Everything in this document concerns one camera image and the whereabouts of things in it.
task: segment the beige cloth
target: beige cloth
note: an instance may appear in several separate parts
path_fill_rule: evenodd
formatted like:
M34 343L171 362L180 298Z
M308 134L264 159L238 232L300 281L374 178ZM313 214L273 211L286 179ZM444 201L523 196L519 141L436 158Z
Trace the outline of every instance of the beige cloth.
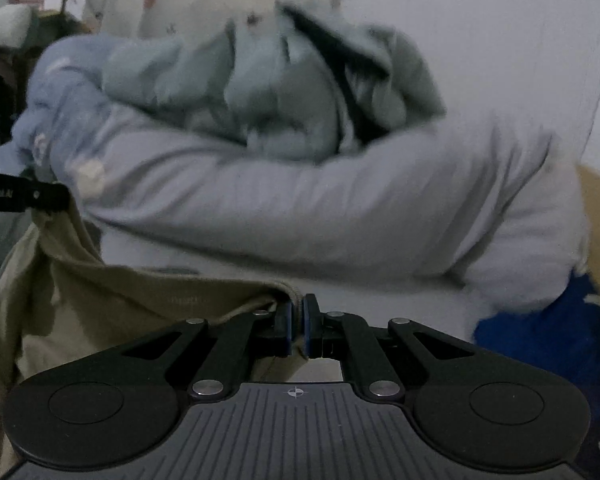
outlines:
M211 280L103 264L72 206L33 213L0 276L0 407L10 387L48 368L189 317L221 322L298 293L283 283ZM283 381L299 356L263 360L261 380ZM16 463L0 423L0 476Z

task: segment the crosshair logo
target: crosshair logo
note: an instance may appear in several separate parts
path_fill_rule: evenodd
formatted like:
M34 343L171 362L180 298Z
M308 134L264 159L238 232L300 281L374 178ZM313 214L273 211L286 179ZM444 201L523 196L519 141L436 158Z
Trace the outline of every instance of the crosshair logo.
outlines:
M296 386L295 388L291 388L286 394L297 399L298 397L302 397L305 393L304 390L301 390Z

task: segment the light blue blanket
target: light blue blanket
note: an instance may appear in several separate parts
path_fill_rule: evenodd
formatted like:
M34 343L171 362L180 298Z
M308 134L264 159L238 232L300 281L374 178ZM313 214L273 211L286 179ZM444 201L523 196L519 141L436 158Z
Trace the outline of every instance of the light blue blanket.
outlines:
M320 4L279 2L210 40L130 41L104 67L111 98L270 158L322 161L445 113L414 44Z

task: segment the black strap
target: black strap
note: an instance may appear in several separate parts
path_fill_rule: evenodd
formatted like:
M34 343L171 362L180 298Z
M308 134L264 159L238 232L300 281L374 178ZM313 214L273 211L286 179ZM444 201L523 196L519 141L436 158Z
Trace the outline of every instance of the black strap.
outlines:
M371 58L356 52L328 30L312 22L302 12L292 7L284 7L283 12L294 20L294 25L316 47L327 63L331 73L344 96L349 117L353 123L355 136L367 145L373 140L384 137L389 131L369 118L356 101L347 79L346 69L351 67L354 72L369 73L377 78L387 78L389 74Z
M71 194L62 184L46 184L0 173L0 211L23 212L27 208L49 212L69 209Z

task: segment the white duvet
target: white duvet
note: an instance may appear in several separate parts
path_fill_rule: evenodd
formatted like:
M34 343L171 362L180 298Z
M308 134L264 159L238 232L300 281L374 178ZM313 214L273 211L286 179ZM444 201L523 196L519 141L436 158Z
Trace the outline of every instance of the white duvet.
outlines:
M538 124L450 112L319 166L254 158L111 102L112 41L47 50L14 128L100 225L361 287L449 274L517 311L551 303L584 256L574 163Z

